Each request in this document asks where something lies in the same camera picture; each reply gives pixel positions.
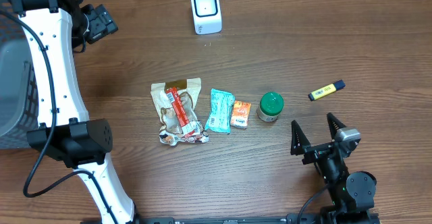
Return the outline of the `orange snack packet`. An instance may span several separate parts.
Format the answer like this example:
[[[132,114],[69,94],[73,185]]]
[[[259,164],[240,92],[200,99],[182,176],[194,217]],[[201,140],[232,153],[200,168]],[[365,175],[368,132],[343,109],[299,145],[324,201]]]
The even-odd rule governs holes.
[[[250,108],[250,103],[235,101],[230,119],[230,125],[236,128],[246,129],[248,126]]]

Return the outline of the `green lid jar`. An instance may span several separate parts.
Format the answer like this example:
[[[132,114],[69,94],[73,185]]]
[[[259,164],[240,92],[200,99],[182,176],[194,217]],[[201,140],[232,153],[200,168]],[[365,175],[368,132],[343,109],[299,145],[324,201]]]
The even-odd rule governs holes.
[[[283,108],[283,97],[276,92],[267,92],[261,97],[256,112],[261,120],[272,122],[277,120]]]

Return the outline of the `yellow highlighter marker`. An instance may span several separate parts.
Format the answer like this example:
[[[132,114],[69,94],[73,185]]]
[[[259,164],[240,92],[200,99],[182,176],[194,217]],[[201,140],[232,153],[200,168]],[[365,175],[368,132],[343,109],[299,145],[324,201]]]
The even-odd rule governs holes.
[[[345,86],[346,84],[343,80],[338,80],[332,84],[328,84],[320,89],[312,91],[311,93],[308,94],[308,98],[310,99],[310,101],[316,101],[323,98],[324,96],[327,96],[329,94],[332,94],[336,91],[345,88]]]

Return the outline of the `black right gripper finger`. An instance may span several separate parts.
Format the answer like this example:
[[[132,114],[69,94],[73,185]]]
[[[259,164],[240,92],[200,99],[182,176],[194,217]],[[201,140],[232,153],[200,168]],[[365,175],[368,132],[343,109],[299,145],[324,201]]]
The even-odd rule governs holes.
[[[292,143],[291,143],[291,155],[303,155],[308,148],[311,147],[310,142],[304,135],[300,125],[296,120],[291,122],[292,127]]]
[[[337,131],[339,129],[345,128],[346,125],[343,124],[337,117],[335,117],[332,113],[327,114],[327,122],[329,125],[329,130],[332,138],[335,138]]]

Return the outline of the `red snack stick packet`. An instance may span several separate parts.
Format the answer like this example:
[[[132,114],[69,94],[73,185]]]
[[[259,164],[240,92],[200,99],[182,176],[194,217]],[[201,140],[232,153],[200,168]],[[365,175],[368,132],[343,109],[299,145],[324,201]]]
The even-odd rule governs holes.
[[[190,122],[186,115],[186,111],[184,109],[177,89],[168,88],[165,92],[180,123],[182,134],[187,138],[199,134],[199,127],[196,125],[195,122]]]

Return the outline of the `beige dog treat bag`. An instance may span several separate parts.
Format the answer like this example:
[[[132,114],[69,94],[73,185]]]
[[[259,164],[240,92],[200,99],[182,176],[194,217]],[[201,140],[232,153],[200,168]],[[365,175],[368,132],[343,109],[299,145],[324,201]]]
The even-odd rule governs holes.
[[[151,85],[151,96],[162,126],[159,140],[176,146],[180,142],[203,144],[209,135],[194,112],[201,79],[182,79]]]

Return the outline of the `mint green tissue packet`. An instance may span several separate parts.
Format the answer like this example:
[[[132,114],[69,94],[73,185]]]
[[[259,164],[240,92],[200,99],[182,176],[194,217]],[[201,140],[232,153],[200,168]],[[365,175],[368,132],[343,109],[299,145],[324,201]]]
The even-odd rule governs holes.
[[[226,91],[211,89],[211,110],[205,129],[218,133],[229,134],[230,119],[234,106],[235,96]]]

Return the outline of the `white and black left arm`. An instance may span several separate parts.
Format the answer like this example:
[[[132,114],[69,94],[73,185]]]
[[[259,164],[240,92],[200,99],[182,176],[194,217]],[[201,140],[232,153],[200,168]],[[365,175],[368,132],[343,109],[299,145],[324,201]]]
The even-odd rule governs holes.
[[[102,223],[138,223],[133,200],[113,166],[113,136],[105,119],[89,117],[80,94],[74,54],[117,31],[103,5],[84,0],[8,0],[6,16],[30,47],[38,90],[38,127],[26,135],[42,157],[61,161],[86,185]]]

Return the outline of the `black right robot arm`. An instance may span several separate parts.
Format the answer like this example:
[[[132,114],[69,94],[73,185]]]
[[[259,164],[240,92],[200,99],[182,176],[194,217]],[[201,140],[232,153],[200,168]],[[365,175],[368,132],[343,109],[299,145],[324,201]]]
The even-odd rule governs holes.
[[[313,164],[323,178],[325,186],[310,197],[300,209],[296,222],[301,223],[306,207],[325,191],[332,205],[321,208],[314,217],[315,223],[378,223],[374,207],[377,180],[367,171],[350,173],[344,159],[358,146],[361,136],[356,128],[343,124],[332,113],[327,114],[331,142],[311,145],[297,121],[291,122],[291,155],[302,155],[302,163]]]

